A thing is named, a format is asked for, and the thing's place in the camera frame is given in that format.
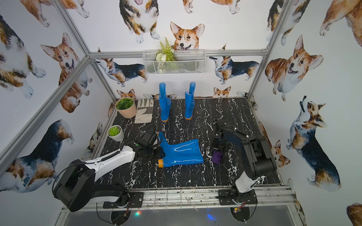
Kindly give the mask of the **purple cloth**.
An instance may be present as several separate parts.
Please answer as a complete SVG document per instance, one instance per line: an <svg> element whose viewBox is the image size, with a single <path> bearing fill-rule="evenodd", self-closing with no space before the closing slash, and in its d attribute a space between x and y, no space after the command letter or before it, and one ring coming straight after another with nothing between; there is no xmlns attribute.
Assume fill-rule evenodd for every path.
<svg viewBox="0 0 362 226"><path fill-rule="evenodd" d="M211 161L214 164L220 164L222 161L223 153L221 151L215 150L212 156Z"/></svg>

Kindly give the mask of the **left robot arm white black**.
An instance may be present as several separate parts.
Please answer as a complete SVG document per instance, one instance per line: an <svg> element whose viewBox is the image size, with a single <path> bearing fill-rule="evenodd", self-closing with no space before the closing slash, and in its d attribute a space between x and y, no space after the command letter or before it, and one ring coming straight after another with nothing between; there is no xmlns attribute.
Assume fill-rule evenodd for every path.
<svg viewBox="0 0 362 226"><path fill-rule="evenodd" d="M128 206L132 197L122 184L101 185L96 182L110 171L131 163L137 152L142 150L142 146L133 143L93 160L83 162L77 159L71 162L61 172L63 175L58 175L58 183L52 185L53 196L71 212L98 202L111 203L117 207Z"/></svg>

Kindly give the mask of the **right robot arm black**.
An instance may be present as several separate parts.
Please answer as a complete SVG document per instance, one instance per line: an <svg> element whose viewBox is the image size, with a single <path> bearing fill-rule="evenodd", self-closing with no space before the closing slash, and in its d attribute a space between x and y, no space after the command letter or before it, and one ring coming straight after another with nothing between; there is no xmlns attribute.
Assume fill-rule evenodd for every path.
<svg viewBox="0 0 362 226"><path fill-rule="evenodd" d="M256 184L277 170L266 138L249 136L232 126L218 128L214 148L222 152L229 144L241 154L243 172L234 186L239 193L250 192Z"/></svg>

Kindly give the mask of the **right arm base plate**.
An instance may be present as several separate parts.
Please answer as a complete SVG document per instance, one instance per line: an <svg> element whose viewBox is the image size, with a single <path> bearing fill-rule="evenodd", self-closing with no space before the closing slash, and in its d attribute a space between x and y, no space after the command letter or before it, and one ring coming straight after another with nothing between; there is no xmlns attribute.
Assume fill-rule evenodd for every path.
<svg viewBox="0 0 362 226"><path fill-rule="evenodd" d="M235 188L218 190L216 199L223 205L242 205L242 204L258 204L255 190L246 193L240 193Z"/></svg>

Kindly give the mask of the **blue rubber boot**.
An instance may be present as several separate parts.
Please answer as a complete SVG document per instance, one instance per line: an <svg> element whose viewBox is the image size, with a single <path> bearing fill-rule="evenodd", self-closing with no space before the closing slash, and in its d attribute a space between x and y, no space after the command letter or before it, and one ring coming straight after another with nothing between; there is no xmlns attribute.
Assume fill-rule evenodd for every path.
<svg viewBox="0 0 362 226"><path fill-rule="evenodd" d="M166 84L159 85L159 105L161 108L161 121L167 122L171 110L171 99L166 94Z"/></svg>
<svg viewBox="0 0 362 226"><path fill-rule="evenodd" d="M189 85L189 91L185 92L185 119L191 120L193 116L193 110L195 107L194 92L196 84L191 82Z"/></svg>
<svg viewBox="0 0 362 226"><path fill-rule="evenodd" d="M168 168L175 165L199 164L204 162L198 139L171 145L167 142L162 132L157 132L157 135L162 138L160 147L165 154L164 157L158 160L159 168Z"/></svg>

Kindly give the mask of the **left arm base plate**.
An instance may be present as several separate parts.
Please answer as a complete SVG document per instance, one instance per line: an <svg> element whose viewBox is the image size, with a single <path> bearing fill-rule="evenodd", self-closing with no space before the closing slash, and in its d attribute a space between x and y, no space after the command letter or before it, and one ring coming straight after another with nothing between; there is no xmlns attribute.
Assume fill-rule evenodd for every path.
<svg viewBox="0 0 362 226"><path fill-rule="evenodd" d="M140 208L143 203L143 192L129 192L121 195L115 202L104 202L104 209Z"/></svg>

